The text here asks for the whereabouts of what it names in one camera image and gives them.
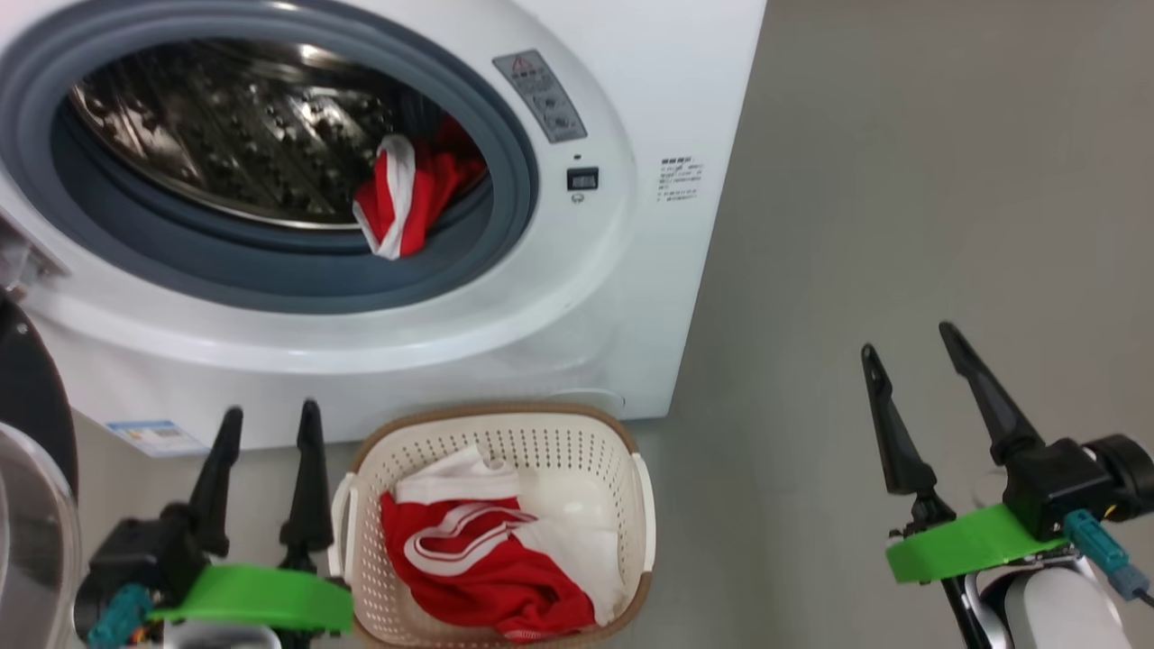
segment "gray floor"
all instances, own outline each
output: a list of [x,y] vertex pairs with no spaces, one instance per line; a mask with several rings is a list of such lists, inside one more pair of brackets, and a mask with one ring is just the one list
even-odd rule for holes
[[[615,646],[961,646],[939,590],[883,559],[909,503],[884,491],[867,340],[959,509],[990,462],[943,318],[1047,437],[1154,447],[1152,29],[1142,0],[773,5],[673,412],[634,426],[659,562]],[[81,446],[88,539],[195,476],[96,428]],[[294,464],[241,458],[237,559],[277,555]],[[1147,569],[1151,519],[1118,531]],[[1154,646],[1154,612],[1123,611]]]

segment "instruction label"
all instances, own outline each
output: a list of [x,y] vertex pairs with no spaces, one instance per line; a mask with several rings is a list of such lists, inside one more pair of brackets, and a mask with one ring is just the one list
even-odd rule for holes
[[497,57],[493,59],[493,65],[533,111],[550,143],[580,140],[587,135],[577,109],[540,52],[526,50]]
[[657,202],[688,201],[697,197],[705,165],[692,156],[662,158],[657,181]]
[[207,446],[167,419],[113,422],[105,426],[149,457],[203,455],[209,452]]

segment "door hinge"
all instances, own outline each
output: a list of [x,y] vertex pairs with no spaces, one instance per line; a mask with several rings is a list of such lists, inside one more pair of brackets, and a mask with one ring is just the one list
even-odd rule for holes
[[48,255],[0,218],[0,288],[8,297],[20,301],[39,279],[60,273]]

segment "plastic laundry basket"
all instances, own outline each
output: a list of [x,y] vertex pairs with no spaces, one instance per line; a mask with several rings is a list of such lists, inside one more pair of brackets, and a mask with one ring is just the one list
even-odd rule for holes
[[454,627],[428,616],[392,570],[381,529],[381,495],[400,478],[470,445],[517,467],[524,509],[577,524],[616,527],[628,597],[604,628],[534,646],[575,647],[629,625],[649,594],[657,545],[645,461],[616,419],[569,404],[442,410],[398,419],[361,446],[332,501],[336,543],[329,569],[352,588],[357,629],[383,647],[505,647],[495,631]]

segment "white washing machine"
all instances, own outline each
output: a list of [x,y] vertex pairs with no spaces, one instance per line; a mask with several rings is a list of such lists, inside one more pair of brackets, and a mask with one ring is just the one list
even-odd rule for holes
[[[5,2],[6,279],[117,431],[209,442],[239,404],[247,448],[286,446],[307,397],[329,441],[473,401],[662,416],[763,10]],[[487,173],[373,256],[347,203],[373,142],[445,115]]]

